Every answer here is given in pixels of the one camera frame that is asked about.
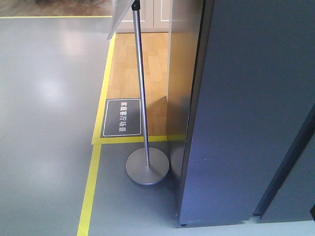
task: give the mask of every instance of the yellow tape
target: yellow tape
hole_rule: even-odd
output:
[[[149,136],[149,142],[166,142],[167,136]],[[115,137],[115,138],[95,138],[92,144],[126,144],[126,143],[141,143],[144,142],[143,136],[137,137]]]
[[[102,145],[94,145],[77,236],[88,236]]]
[[[107,18],[112,16],[0,16],[0,19],[36,19],[36,18]]]
[[[106,103],[106,97],[107,97],[108,85],[109,85],[109,77],[110,77],[112,61],[113,61],[115,40],[116,40],[116,34],[114,34],[113,38],[110,41],[109,50],[108,50],[108,54],[107,54],[107,62],[106,62],[106,66],[105,66],[102,90],[100,93],[100,98],[99,98],[99,103],[98,103],[98,110],[97,110],[96,121],[95,121],[95,126],[94,126],[93,139],[100,138],[100,134],[102,132],[105,103]]]

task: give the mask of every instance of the gray epoxy floor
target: gray epoxy floor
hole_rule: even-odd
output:
[[[151,143],[167,154],[166,143]],[[313,236],[313,221],[186,228],[175,215],[169,175],[155,186],[135,184],[126,159],[142,144],[102,145],[89,236]]]
[[[1,236],[76,235],[109,20],[0,19]],[[169,178],[145,187],[127,177],[139,147],[103,145],[89,235],[315,235],[312,221],[181,228]]]
[[[0,235],[76,235],[109,22],[0,19]]]

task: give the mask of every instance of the metal stand pole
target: metal stand pole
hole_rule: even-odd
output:
[[[129,177],[136,183],[142,185],[153,185],[160,182],[166,176],[169,170],[169,161],[167,156],[162,151],[149,147],[140,28],[140,0],[135,0],[131,8],[133,12],[133,25],[137,50],[144,148],[136,150],[128,157],[126,162],[126,170]]]

